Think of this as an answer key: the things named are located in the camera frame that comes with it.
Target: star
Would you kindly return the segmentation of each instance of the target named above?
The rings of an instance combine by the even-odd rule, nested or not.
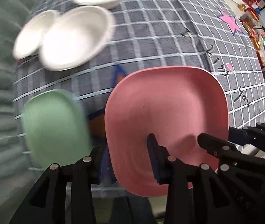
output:
[[[217,16],[220,20],[224,21],[225,23],[227,23],[228,27],[230,28],[231,32],[233,35],[235,35],[235,32],[241,32],[240,27],[237,25],[236,23],[236,18],[229,16],[228,14],[224,13],[223,11],[220,11],[221,15]]]

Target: metal pin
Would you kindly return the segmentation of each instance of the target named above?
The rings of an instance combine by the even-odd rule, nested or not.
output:
[[[222,149],[227,151],[230,149],[230,147],[229,146],[223,146]]]
[[[55,170],[58,168],[58,164],[57,163],[53,163],[52,165],[50,165],[49,167],[51,170]]]
[[[83,158],[84,162],[90,162],[92,160],[92,158],[90,156],[86,156]]]
[[[176,157],[174,156],[168,156],[168,161],[176,161]]]
[[[223,165],[220,166],[220,169],[222,171],[227,171],[229,169],[229,166],[227,164],[223,164]]]
[[[209,169],[209,165],[206,164],[206,163],[203,163],[203,164],[201,165],[201,168],[204,169],[204,170],[208,170],[208,169]]]

